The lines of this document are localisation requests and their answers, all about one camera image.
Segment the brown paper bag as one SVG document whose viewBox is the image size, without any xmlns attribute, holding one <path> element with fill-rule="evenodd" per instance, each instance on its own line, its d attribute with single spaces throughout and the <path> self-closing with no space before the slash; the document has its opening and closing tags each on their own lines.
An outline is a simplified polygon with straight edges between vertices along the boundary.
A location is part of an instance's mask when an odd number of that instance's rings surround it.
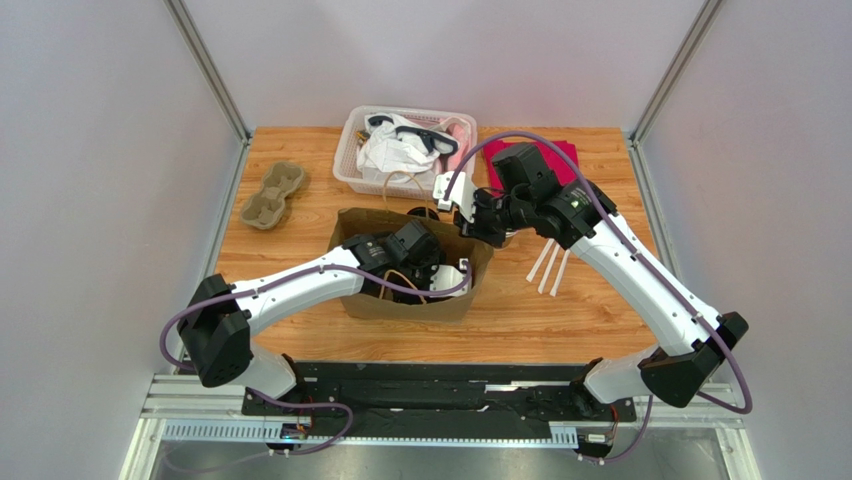
<svg viewBox="0 0 852 480">
<path fill-rule="evenodd" d="M 329 247 L 357 240 L 370 244 L 371 250 L 385 262 L 373 274 L 396 286 L 404 287 L 399 264 L 409 257 L 420 259 L 443 252 L 444 264 L 453 265 L 461 258 L 468 258 L 473 271 L 469 292 L 448 298 L 405 294 L 366 280 L 364 292 L 341 299 L 347 315 L 363 320 L 460 322 L 470 310 L 494 255 L 492 246 L 461 237 L 458 229 L 449 223 L 387 209 L 340 210 Z"/>
</svg>

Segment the paper coffee cup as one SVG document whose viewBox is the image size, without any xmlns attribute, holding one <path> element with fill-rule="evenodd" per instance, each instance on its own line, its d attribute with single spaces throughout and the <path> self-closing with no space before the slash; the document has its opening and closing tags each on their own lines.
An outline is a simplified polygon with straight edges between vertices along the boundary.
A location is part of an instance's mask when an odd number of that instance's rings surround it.
<svg viewBox="0 0 852 480">
<path fill-rule="evenodd" d="M 514 237 L 518 234 L 517 231 L 509 231 L 505 233 L 505 238 L 502 243 L 496 247 L 496 250 L 503 250 L 509 247 L 514 239 Z"/>
</svg>

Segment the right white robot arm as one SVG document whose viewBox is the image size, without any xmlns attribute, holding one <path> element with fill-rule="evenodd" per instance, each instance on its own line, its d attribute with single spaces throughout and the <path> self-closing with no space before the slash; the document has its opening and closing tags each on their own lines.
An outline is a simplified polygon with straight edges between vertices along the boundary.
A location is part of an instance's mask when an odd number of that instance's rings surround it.
<svg viewBox="0 0 852 480">
<path fill-rule="evenodd" d="M 618 360 L 591 361 L 574 385 L 585 402 L 609 404 L 652 395 L 684 408 L 731 360 L 749 329 L 737 312 L 698 299 L 636 238 L 615 204 L 582 176 L 562 183 L 533 143 L 513 143 L 494 161 L 500 186 L 477 187 L 461 169 L 440 175 L 433 198 L 454 214 L 461 235 L 501 246 L 510 232 L 532 229 L 596 270 L 656 338 Z"/>
</svg>

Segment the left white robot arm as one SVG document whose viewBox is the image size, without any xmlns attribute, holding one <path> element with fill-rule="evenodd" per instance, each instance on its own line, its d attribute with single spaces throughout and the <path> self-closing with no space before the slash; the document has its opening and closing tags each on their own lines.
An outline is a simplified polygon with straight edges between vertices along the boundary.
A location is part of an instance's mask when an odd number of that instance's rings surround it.
<svg viewBox="0 0 852 480">
<path fill-rule="evenodd" d="M 306 264 L 229 284 L 215 274 L 201 281 L 175 322 L 189 364 L 206 388 L 240 385 L 279 398 L 298 380 L 294 367 L 254 337 L 310 307 L 361 293 L 376 295 L 394 285 L 406 295 L 425 294 L 445 260 L 441 243 L 422 222 L 395 232 L 358 234 Z"/>
</svg>

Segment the white wrapped straw left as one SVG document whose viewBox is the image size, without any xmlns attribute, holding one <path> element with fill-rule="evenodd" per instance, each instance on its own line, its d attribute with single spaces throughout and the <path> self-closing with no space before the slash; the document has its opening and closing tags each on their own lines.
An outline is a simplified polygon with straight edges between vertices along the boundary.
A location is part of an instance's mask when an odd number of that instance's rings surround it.
<svg viewBox="0 0 852 480">
<path fill-rule="evenodd" d="M 550 254 L 553 246 L 554 246 L 554 240 L 553 239 L 549 239 L 545 243 L 545 245 L 543 246 L 542 250 L 540 251 L 536 261 L 534 262 L 532 268 L 530 269 L 529 273 L 525 277 L 527 282 L 532 282 L 534 280 L 534 278 L 536 277 L 537 273 L 539 272 L 542 264 L 544 263 L 544 260 Z"/>
</svg>

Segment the white wrapped straw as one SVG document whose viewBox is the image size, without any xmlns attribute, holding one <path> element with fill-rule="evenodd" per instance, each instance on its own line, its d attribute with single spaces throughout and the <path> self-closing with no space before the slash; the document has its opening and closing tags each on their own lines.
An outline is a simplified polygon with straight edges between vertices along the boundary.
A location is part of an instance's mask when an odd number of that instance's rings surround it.
<svg viewBox="0 0 852 480">
<path fill-rule="evenodd" d="M 563 255 L 564 250 L 565 249 L 554 241 L 554 246 L 549 254 L 547 263 L 544 265 L 544 272 L 537 287 L 537 292 L 539 294 L 545 293 L 547 284 L 550 282 L 551 272 L 556 264 L 556 260 L 559 256 Z"/>
<path fill-rule="evenodd" d="M 544 260 L 550 254 L 553 246 L 554 246 L 554 240 L 553 239 L 549 239 L 545 243 L 545 245 L 543 246 L 542 250 L 540 251 L 536 261 L 534 262 L 532 268 L 530 269 L 529 273 L 525 277 L 527 282 L 532 282 L 534 280 L 534 278 L 536 277 L 537 273 L 539 272 L 542 264 L 544 263 Z"/>
<path fill-rule="evenodd" d="M 556 297 L 557 294 L 558 294 L 560 285 L 561 285 L 562 280 L 564 278 L 564 273 L 565 273 L 565 270 L 567 268 L 567 264 L 568 264 L 570 255 L 571 255 L 571 251 L 568 250 L 568 249 L 565 249 L 564 252 L 563 252 L 561 261 L 560 261 L 560 265 L 559 265 L 559 269 L 558 269 L 557 274 L 556 274 L 556 278 L 553 281 L 553 284 L 551 285 L 551 289 L 549 291 L 549 295 L 551 297 Z"/>
</svg>

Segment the red folded cloth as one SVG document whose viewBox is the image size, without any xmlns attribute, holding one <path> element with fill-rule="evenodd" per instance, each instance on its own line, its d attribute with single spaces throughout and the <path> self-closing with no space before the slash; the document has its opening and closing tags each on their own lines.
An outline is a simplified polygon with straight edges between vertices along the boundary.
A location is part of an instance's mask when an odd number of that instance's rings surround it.
<svg viewBox="0 0 852 480">
<path fill-rule="evenodd" d="M 516 144 L 521 143 L 531 143 L 537 147 L 537 149 L 542 154 L 546 164 L 548 167 L 556 173 L 558 181 L 561 185 L 568 184 L 576 179 L 576 174 L 574 171 L 565 163 L 562 157 L 557 154 L 550 147 L 544 145 L 538 141 L 532 140 L 519 140 L 519 141 L 506 141 L 506 140 L 496 140 L 490 142 L 488 145 L 485 145 L 482 149 L 482 153 L 484 156 L 485 164 L 488 172 L 489 185 L 497 190 L 505 191 L 505 187 L 503 185 L 502 180 L 499 178 L 496 168 L 494 166 L 494 161 L 500 155 L 501 152 L 509 149 L 510 147 L 515 146 Z"/>
</svg>

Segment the black lid on table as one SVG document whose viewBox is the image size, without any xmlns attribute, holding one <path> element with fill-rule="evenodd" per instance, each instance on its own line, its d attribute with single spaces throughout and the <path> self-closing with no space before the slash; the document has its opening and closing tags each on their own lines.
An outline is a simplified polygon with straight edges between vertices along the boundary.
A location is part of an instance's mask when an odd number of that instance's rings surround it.
<svg viewBox="0 0 852 480">
<path fill-rule="evenodd" d="M 409 216 L 428 218 L 435 221 L 440 220 L 440 215 L 435 210 L 427 207 L 412 208 L 407 212 L 407 214 Z"/>
</svg>

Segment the white wrapped straw middle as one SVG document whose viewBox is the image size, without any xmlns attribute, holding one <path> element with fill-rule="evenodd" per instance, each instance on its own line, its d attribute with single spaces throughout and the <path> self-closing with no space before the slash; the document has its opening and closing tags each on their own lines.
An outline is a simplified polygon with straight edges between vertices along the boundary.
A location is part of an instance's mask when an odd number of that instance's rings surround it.
<svg viewBox="0 0 852 480">
<path fill-rule="evenodd" d="M 547 263 L 544 265 L 544 272 L 537 287 L 537 292 L 539 294 L 545 293 L 547 284 L 550 282 L 551 272 L 556 264 L 556 260 L 559 256 L 563 255 L 564 250 L 565 249 L 554 241 L 554 246 L 549 254 Z"/>
</svg>

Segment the white wrapped straw right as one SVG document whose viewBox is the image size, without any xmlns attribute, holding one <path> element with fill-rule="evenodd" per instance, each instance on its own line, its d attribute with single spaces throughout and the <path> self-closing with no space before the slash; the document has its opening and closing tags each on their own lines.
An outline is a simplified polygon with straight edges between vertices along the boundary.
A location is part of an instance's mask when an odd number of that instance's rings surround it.
<svg viewBox="0 0 852 480">
<path fill-rule="evenodd" d="M 563 252 L 561 261 L 560 261 L 560 265 L 559 265 L 559 269 L 558 269 L 557 274 L 556 274 L 556 278 L 553 281 L 553 284 L 551 285 L 551 289 L 549 291 L 549 295 L 551 297 L 556 297 L 557 294 L 558 294 L 560 285 L 561 285 L 562 280 L 564 278 L 564 273 L 565 273 L 565 270 L 567 268 L 567 264 L 568 264 L 570 255 L 571 255 L 571 251 L 568 250 L 568 249 L 565 249 L 564 252 Z"/>
</svg>

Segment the white cloth in basket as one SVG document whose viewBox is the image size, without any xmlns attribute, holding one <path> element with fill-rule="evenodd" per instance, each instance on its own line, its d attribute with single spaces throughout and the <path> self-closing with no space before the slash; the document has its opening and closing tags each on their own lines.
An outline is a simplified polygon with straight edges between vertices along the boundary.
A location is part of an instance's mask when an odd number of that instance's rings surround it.
<svg viewBox="0 0 852 480">
<path fill-rule="evenodd" d="M 376 114 L 388 114 L 395 120 L 408 120 L 392 113 Z M 427 154 L 416 136 L 408 134 L 397 136 L 394 126 L 388 123 L 372 131 L 365 121 L 367 116 L 372 115 L 364 116 L 364 127 L 368 138 L 363 142 L 356 156 L 356 168 L 362 176 L 365 179 L 382 182 L 390 175 L 391 182 L 407 183 L 410 179 L 404 173 L 408 173 L 420 183 L 431 184 L 435 178 L 433 168 L 440 154 L 437 151 Z"/>
</svg>

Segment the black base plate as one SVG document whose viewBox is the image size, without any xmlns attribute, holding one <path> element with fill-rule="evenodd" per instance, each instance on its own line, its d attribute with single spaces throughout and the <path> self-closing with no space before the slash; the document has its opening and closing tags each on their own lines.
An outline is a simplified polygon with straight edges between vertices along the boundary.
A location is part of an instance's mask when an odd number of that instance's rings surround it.
<svg viewBox="0 0 852 480">
<path fill-rule="evenodd" d="M 390 441 L 551 440 L 558 425 L 609 430 L 639 420 L 635 402 L 584 406 L 579 365 L 299 362 L 277 407 L 238 388 L 240 414 L 302 423 L 310 438 Z"/>
</svg>

